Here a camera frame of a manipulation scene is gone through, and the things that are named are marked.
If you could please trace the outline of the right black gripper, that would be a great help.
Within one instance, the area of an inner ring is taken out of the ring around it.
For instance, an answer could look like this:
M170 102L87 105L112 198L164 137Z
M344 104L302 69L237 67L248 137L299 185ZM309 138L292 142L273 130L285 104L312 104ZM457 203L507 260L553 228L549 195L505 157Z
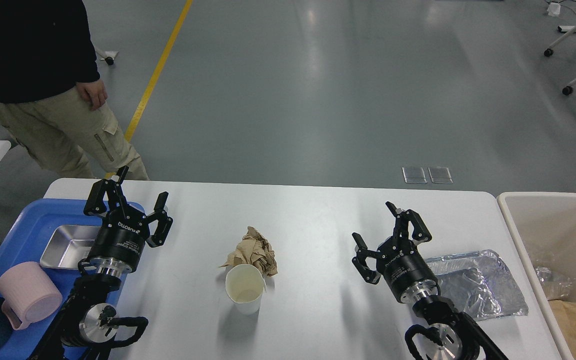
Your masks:
M417 248L433 238L421 215L413 209L398 208L391 202L385 205L395 217L393 235L384 240L377 250L370 250L363 237L353 232L351 235L356 248L352 264L368 284L377 285L382 276L400 304L414 302L409 291L411 287L413 292L423 289L430 295L438 296L438 278ZM375 260L376 269L368 266L368 258Z

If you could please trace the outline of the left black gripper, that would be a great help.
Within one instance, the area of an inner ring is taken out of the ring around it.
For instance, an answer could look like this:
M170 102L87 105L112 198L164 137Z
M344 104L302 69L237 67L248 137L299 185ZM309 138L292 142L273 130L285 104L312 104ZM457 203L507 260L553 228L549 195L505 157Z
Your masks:
M174 222L166 210L169 192L158 194L153 212L131 214L122 191L130 167L122 166L116 180L103 178L95 183L83 207L83 214L103 219L87 262L97 274L121 276L137 270L146 243L151 248L162 246ZM149 235L149 225L157 223Z

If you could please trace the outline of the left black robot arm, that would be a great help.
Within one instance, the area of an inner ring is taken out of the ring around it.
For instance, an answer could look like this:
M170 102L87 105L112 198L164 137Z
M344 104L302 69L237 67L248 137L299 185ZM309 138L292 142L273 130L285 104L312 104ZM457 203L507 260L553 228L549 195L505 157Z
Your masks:
M80 275L30 359L64 360L66 347L82 347L83 360L107 360L113 349L134 344L146 331L146 317L121 317L107 298L120 289L124 274L137 270L145 246L165 243L174 221L166 211L166 191L158 194L151 214L128 204L122 183L129 171L122 166L116 180L93 184L83 212L101 218L102 225L77 264Z

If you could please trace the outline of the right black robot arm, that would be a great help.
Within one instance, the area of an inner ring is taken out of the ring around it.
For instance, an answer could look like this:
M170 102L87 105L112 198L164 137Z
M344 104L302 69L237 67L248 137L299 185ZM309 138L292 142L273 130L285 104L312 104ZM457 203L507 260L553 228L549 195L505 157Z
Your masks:
M411 325L404 334L411 356L416 360L477 360L484 354L487 360L505 360L506 354L473 317L442 295L437 276L418 251L419 244L432 239L418 212L391 202L386 207L395 219L391 236L370 250L359 233L352 233L356 244L352 264L368 284L385 280L395 300L411 305L413 313L425 320L426 326Z

